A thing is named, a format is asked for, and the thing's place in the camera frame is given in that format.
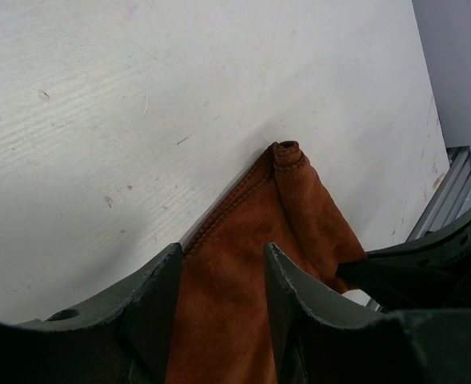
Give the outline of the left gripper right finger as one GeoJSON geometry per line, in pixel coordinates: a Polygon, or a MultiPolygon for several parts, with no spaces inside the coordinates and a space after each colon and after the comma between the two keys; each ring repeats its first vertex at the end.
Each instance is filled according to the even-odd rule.
{"type": "Polygon", "coordinates": [[[280,383],[471,383],[471,309],[358,305],[264,247],[265,293],[280,383]]]}

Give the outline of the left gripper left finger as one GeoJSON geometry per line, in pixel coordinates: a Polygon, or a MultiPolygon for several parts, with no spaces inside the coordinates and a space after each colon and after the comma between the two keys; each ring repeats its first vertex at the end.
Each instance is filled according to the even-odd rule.
{"type": "Polygon", "coordinates": [[[0,322],[0,383],[163,383],[182,247],[45,321],[0,322]]]}

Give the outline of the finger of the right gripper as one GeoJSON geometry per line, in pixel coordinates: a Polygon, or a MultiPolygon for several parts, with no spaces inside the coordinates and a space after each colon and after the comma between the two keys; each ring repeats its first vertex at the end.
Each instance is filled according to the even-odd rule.
{"type": "Polygon", "coordinates": [[[337,276],[385,310],[471,308],[471,208],[422,238],[341,264],[337,276]]]}

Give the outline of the rust orange towel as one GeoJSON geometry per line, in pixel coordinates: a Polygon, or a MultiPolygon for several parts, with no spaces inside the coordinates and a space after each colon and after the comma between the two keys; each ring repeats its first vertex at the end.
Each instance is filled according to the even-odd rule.
{"type": "Polygon", "coordinates": [[[339,293],[356,234],[295,141],[270,145],[217,204],[184,251],[168,383],[274,383],[264,246],[339,293]]]}

